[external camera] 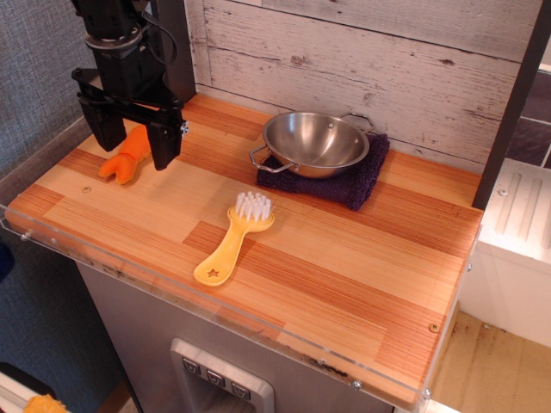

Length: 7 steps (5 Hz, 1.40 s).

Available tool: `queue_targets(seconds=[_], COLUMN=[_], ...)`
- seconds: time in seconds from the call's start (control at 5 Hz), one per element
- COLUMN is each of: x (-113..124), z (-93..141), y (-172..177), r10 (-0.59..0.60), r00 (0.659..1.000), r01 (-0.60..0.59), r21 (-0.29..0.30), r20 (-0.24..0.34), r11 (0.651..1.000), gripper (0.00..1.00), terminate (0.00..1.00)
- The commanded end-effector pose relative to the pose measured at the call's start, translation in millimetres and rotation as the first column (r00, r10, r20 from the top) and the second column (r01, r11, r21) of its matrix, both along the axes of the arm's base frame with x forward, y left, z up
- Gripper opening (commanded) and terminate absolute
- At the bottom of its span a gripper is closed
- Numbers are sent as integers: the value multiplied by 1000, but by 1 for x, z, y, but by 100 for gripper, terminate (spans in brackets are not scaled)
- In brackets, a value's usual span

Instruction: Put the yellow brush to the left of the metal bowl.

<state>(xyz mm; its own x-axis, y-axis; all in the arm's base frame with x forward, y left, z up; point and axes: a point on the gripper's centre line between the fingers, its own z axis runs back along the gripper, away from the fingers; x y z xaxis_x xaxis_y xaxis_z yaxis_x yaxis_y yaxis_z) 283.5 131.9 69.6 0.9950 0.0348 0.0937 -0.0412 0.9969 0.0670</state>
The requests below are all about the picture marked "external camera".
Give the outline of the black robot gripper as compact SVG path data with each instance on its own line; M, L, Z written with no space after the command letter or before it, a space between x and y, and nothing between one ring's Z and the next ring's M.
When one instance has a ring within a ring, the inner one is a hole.
M71 73L79 87L79 100L90 130L105 151L112 151L127 136L124 120L146 125L156 170L165 170L180 155L182 101L166 86L165 69L146 46L126 51L94 51L96 68Z

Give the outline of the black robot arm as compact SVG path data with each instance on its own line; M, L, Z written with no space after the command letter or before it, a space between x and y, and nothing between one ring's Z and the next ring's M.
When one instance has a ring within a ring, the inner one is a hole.
M78 98L90 130L105 151L126 138L125 120L145 126L157 170L179 156L187 122L183 102L165 83L162 38L169 30L148 10L146 1L76 1L93 52L93 69L75 69Z

